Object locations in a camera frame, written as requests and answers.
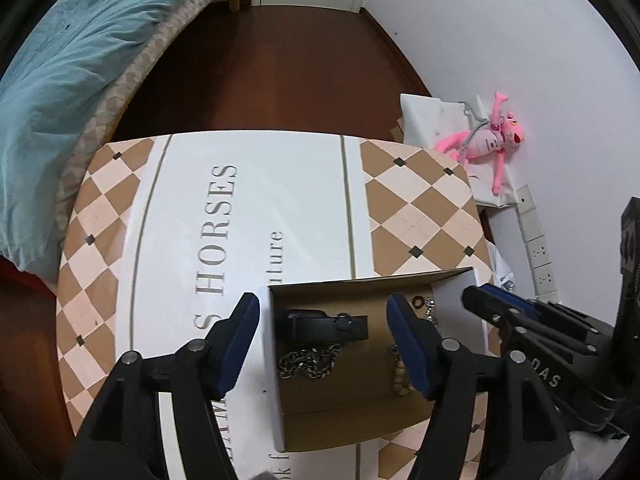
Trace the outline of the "white cardboard box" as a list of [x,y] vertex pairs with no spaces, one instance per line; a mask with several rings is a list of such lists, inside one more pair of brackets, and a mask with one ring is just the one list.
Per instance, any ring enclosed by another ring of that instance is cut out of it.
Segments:
[[[401,396],[394,390],[394,338],[387,326],[386,301],[394,292],[408,300],[434,298],[439,333],[484,353],[488,349],[485,325],[465,311],[461,302],[463,289],[479,281],[477,271],[461,268],[267,287],[262,294],[262,341],[276,450],[339,448],[382,438],[427,420],[433,411],[431,402],[417,391]],[[284,379],[277,362],[288,348],[282,333],[285,315],[291,309],[320,310],[331,318],[341,313],[365,316],[367,339],[345,344],[325,378],[311,379],[298,372]]]

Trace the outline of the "white plastic bag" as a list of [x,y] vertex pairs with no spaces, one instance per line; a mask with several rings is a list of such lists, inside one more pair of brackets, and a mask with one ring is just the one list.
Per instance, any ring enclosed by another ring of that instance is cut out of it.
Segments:
[[497,246],[489,240],[486,242],[492,279],[494,283],[507,292],[513,292],[515,288],[514,273],[498,251]]

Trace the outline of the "silver earrings cluster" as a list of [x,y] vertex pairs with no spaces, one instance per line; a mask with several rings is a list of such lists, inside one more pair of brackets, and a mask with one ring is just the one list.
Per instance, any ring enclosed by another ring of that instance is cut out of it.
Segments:
[[424,320],[432,323],[433,325],[437,324],[436,320],[436,304],[432,297],[425,298],[425,311],[423,312]]

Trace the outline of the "pink panther plush toy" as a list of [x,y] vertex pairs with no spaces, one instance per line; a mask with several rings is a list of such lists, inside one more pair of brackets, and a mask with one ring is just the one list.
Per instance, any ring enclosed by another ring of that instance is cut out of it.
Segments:
[[436,151],[447,154],[463,167],[474,160],[494,156],[495,169],[491,192],[495,196],[499,196],[502,191],[506,172],[506,151],[517,150],[525,140],[525,131],[514,114],[501,113],[501,107],[508,99],[506,94],[496,91],[487,119],[479,119],[473,129],[450,134],[435,145]]

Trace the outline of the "black pouch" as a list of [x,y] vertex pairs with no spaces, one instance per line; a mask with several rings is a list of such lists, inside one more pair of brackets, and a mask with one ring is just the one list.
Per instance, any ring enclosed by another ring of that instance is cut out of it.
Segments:
[[369,337],[367,315],[341,312],[332,316],[322,310],[288,310],[282,330],[283,339],[298,346],[348,344]]

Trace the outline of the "white side box table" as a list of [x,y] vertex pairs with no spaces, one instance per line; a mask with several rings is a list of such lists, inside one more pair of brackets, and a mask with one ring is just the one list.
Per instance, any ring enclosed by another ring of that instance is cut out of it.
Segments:
[[513,206],[516,193],[506,167],[523,144],[525,132],[506,102],[508,96],[499,91],[489,110],[481,99],[453,103],[403,93],[400,128],[404,142],[461,164],[480,206]]

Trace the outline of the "checkered printed tablecloth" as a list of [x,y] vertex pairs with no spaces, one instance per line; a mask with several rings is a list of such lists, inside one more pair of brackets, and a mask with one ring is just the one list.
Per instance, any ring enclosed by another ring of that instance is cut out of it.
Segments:
[[104,145],[70,215],[56,345],[79,427],[116,359],[175,351],[270,285],[491,266],[470,182],[415,146],[286,131]]

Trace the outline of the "blue duvet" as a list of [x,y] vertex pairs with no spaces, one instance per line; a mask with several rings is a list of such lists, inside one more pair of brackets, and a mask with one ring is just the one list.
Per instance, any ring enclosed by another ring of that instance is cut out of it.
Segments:
[[108,87],[183,0],[58,0],[1,79],[1,255],[53,284],[63,174]]

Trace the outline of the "bed with patterned mattress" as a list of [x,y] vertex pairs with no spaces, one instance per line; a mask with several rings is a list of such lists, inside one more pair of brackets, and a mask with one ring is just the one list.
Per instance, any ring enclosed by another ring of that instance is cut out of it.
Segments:
[[[141,52],[128,64],[100,99],[96,112],[85,126],[84,133],[80,136],[63,174],[62,191],[73,194],[72,198],[64,202],[56,215],[58,221],[66,224],[65,235],[76,196],[90,160],[96,151],[110,140],[126,106],[164,51],[186,25],[213,1],[183,0],[167,18],[156,26],[154,34]],[[57,2],[58,0],[18,0],[12,10],[3,18],[1,23],[1,79],[30,33]],[[34,274],[22,273],[38,278]],[[53,284],[47,284],[40,278],[38,280],[47,287],[53,287],[56,283],[56,280]]]

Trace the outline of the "wall socket strip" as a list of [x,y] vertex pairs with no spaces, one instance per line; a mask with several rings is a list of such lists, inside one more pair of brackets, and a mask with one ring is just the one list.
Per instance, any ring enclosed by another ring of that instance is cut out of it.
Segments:
[[518,224],[524,242],[529,269],[532,272],[536,298],[544,302],[557,302],[556,286],[552,269],[552,260],[544,230],[538,216],[534,196],[528,185],[515,192]]

